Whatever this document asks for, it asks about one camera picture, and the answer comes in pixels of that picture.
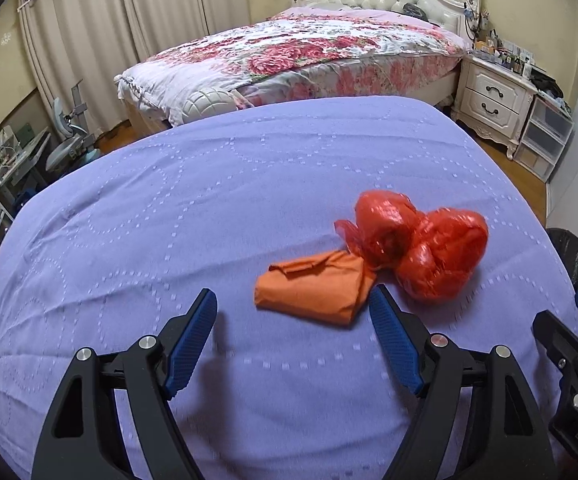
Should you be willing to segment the red plastic bag ball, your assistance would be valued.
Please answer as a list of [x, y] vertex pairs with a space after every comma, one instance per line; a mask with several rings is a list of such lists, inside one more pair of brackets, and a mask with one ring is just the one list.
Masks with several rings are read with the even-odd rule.
[[458, 296], [488, 243], [482, 214], [456, 208], [424, 212], [408, 196], [385, 190], [359, 195], [355, 220], [338, 220], [335, 230], [352, 254], [371, 269], [391, 271], [423, 304]]

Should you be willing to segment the clear plastic drawer unit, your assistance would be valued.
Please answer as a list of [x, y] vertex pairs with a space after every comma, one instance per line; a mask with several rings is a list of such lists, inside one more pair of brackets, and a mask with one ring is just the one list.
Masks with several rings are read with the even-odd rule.
[[547, 183], [573, 129], [574, 121], [566, 103], [539, 91], [534, 96], [513, 160]]

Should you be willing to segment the purple table cloth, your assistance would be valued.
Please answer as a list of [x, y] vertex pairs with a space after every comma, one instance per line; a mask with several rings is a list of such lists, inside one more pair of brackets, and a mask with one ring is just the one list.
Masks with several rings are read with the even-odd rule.
[[578, 337], [574, 290], [517, 188], [455, 122], [397, 96], [298, 101], [205, 118], [112, 152], [34, 196], [0, 247], [0, 453], [21, 478], [76, 351], [123, 351], [210, 288], [211, 339], [172, 412], [209, 479], [379, 479], [416, 400], [373, 324], [321, 325], [253, 302], [273, 263], [339, 249], [370, 188], [490, 231], [469, 284], [427, 308], [467, 349], [508, 346], [545, 418], [559, 376], [534, 339], [551, 310]]

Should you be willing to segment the white two-drawer nightstand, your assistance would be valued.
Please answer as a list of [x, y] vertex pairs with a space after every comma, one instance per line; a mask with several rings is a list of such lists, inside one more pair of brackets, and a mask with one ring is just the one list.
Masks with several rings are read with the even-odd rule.
[[512, 70], [470, 54], [461, 61], [450, 117], [502, 145], [513, 160], [536, 94], [534, 84]]

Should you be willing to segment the nightstand clutter bottles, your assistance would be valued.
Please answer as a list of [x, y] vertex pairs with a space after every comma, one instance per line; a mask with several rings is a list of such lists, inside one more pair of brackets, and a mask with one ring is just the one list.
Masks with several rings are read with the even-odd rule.
[[464, 31], [475, 51], [491, 63], [521, 75], [548, 98], [562, 105], [564, 93], [546, 70], [535, 64], [533, 53], [517, 44], [502, 40], [494, 28], [488, 28], [488, 13], [482, 10], [482, 0], [464, 0]]

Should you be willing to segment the grey desk chair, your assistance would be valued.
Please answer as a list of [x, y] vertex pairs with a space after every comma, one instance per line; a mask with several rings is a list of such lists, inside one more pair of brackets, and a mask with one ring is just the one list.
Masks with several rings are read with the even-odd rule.
[[78, 81], [71, 88], [73, 107], [65, 112], [62, 100], [55, 98], [52, 105], [53, 122], [56, 131], [62, 136], [62, 142], [48, 156], [46, 171], [51, 174], [68, 174], [79, 169], [96, 158], [102, 152], [95, 146], [96, 136], [88, 130], [85, 112], [88, 110], [81, 96]]

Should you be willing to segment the floral pink bedspread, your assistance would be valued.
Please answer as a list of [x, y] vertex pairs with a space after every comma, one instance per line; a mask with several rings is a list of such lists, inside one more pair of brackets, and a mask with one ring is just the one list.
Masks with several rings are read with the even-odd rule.
[[455, 70], [469, 42], [392, 11], [298, 6], [170, 47], [114, 78], [119, 99], [179, 126], [209, 90], [245, 108], [337, 96], [409, 96]]

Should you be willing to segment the beige curtains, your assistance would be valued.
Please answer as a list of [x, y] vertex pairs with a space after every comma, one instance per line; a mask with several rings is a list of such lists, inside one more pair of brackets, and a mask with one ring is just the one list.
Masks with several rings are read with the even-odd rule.
[[19, 0], [19, 16], [44, 104], [79, 87], [96, 134], [128, 118], [115, 76], [167, 48], [250, 21], [248, 0]]

